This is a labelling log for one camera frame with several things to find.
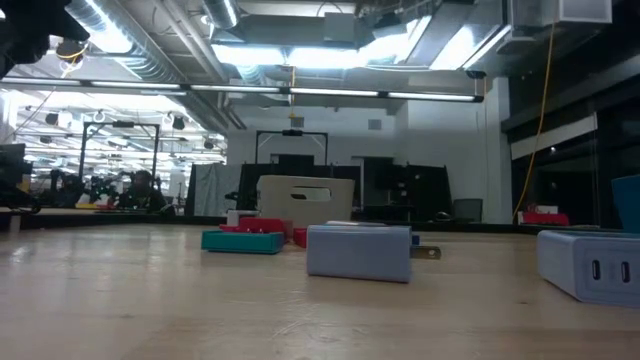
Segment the red box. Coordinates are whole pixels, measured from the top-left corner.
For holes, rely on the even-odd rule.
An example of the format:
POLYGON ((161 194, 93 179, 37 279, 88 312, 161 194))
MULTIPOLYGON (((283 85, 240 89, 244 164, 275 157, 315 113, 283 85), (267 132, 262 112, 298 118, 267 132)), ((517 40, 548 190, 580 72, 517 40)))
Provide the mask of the red box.
POLYGON ((555 205, 528 205, 517 212, 519 225, 569 226, 569 217, 555 205))

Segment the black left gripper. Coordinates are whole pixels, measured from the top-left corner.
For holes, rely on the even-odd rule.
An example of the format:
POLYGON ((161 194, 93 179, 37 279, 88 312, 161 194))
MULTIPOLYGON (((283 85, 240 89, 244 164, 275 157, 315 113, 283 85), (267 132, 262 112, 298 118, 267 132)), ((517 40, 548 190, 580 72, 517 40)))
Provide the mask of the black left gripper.
POLYGON ((86 41, 89 33, 67 11, 72 0, 0 0, 0 78, 38 62, 50 36, 86 41))

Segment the teal tray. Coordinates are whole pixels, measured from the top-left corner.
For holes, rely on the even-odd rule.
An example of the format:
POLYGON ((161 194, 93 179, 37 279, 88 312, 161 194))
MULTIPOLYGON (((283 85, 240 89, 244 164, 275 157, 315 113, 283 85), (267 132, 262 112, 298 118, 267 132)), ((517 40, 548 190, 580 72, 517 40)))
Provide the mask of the teal tray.
POLYGON ((201 249, 210 252, 267 254, 279 253, 285 243, 283 233, 236 233, 204 231, 201 249))

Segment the light blue charger with ports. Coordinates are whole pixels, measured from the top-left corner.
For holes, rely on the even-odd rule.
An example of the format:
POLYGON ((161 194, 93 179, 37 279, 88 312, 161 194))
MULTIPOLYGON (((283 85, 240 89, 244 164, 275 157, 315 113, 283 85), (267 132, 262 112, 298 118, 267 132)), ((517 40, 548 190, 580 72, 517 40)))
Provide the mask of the light blue charger with ports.
POLYGON ((640 307, 640 234, 543 230, 539 275, 584 303, 640 307))

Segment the long ceiling light bar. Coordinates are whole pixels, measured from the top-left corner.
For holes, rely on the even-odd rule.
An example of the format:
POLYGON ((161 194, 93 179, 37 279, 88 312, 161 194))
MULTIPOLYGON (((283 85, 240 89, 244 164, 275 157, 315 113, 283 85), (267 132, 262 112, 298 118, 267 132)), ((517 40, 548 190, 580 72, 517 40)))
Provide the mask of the long ceiling light bar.
POLYGON ((292 86, 249 86, 249 85, 216 85, 216 84, 190 84, 190 83, 155 83, 155 82, 131 82, 88 79, 63 79, 63 78, 34 78, 34 77, 5 77, 0 80, 0 88, 6 89, 48 89, 85 92, 124 92, 139 93, 141 95, 177 95, 185 96, 187 93, 217 92, 260 95, 293 95, 293 96, 331 96, 372 98, 385 100, 412 100, 412 101, 436 101, 456 103, 481 103, 484 97, 481 95, 447 94, 431 92, 400 92, 382 90, 356 90, 356 89, 331 89, 309 88, 292 86))

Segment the tall teal bin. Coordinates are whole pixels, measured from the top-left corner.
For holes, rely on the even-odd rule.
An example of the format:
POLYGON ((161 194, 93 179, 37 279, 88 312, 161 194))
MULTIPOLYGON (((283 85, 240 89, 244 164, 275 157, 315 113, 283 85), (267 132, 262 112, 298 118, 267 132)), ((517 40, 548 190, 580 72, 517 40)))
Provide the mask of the tall teal bin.
POLYGON ((613 179, 612 190, 623 230, 640 234, 640 175, 613 179))

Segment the light blue charger with prongs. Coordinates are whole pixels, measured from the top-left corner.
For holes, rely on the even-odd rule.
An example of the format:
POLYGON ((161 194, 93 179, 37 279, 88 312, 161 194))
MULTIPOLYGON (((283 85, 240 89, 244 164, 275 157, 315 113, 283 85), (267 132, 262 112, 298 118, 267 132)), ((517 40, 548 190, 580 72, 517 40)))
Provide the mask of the light blue charger with prongs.
POLYGON ((307 228, 310 276, 408 283, 413 258, 438 260, 436 246, 413 246, 412 229, 380 224, 324 224, 307 228))

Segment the grey office chair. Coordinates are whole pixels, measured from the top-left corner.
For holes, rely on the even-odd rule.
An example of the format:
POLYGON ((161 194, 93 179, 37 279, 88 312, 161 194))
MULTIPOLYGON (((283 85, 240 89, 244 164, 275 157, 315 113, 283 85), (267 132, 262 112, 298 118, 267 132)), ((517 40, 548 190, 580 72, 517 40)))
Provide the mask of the grey office chair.
POLYGON ((453 217, 458 222, 480 223, 483 219, 483 200, 476 198, 454 200, 453 217))

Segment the black monitor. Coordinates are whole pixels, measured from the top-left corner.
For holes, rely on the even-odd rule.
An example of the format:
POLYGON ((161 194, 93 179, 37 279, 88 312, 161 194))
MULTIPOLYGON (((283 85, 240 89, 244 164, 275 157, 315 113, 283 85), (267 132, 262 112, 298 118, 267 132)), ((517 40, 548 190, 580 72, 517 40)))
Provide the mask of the black monitor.
POLYGON ((33 198, 18 185, 23 176, 31 172, 30 165, 24 161, 24 144, 0 145, 0 207, 32 207, 33 198))

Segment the white plastic bin with handle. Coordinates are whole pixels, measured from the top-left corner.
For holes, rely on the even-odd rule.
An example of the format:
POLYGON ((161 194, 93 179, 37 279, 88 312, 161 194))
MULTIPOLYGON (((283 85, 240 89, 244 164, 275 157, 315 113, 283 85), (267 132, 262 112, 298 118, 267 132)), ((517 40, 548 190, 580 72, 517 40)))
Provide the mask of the white plastic bin with handle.
POLYGON ((294 228, 351 219, 355 182, 350 179, 264 175, 256 189, 260 215, 289 220, 294 228))

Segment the small white box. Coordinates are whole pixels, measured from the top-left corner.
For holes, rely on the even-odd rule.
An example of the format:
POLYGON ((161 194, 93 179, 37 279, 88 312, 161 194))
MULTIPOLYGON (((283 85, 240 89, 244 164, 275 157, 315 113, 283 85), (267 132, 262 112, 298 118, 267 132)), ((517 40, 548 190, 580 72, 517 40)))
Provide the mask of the small white box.
POLYGON ((258 217, 259 212, 255 210, 228 210, 226 213, 227 222, 229 226, 238 226, 239 221, 244 217, 258 217))

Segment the black cabinet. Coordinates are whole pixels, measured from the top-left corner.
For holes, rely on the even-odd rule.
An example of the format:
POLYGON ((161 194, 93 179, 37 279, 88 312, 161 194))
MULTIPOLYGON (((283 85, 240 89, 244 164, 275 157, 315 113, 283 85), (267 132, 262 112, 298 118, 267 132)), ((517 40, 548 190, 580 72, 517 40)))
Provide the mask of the black cabinet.
POLYGON ((445 166, 397 165, 391 158, 367 157, 362 185, 362 219, 430 222, 452 214, 445 166))

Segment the red office item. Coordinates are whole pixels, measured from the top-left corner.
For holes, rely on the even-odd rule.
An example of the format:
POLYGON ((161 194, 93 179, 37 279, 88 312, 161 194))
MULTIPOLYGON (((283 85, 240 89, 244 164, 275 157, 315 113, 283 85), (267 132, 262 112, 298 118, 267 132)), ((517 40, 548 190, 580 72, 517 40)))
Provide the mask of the red office item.
POLYGON ((293 225, 289 220, 263 217, 241 217, 235 225, 220 225, 223 232, 234 233, 282 233, 285 237, 291 237, 293 225))

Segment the person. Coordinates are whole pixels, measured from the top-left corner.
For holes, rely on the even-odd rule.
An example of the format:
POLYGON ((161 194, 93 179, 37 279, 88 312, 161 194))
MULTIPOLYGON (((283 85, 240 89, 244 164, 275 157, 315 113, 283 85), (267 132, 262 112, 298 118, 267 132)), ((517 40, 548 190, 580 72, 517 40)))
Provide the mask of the person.
POLYGON ((119 209, 144 210, 147 213, 166 213, 169 205, 163 194, 152 186, 152 174, 139 170, 134 174, 131 186, 119 196, 119 209))

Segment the neighbouring work table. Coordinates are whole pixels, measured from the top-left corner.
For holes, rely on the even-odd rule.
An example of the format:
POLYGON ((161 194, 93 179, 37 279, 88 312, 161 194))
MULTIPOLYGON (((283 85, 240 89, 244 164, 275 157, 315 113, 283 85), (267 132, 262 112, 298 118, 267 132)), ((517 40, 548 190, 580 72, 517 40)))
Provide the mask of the neighbouring work table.
POLYGON ((20 230, 129 224, 218 226, 226 223, 227 218, 225 216, 172 216, 135 212, 57 208, 45 208, 38 213, 30 213, 0 208, 0 233, 20 230))

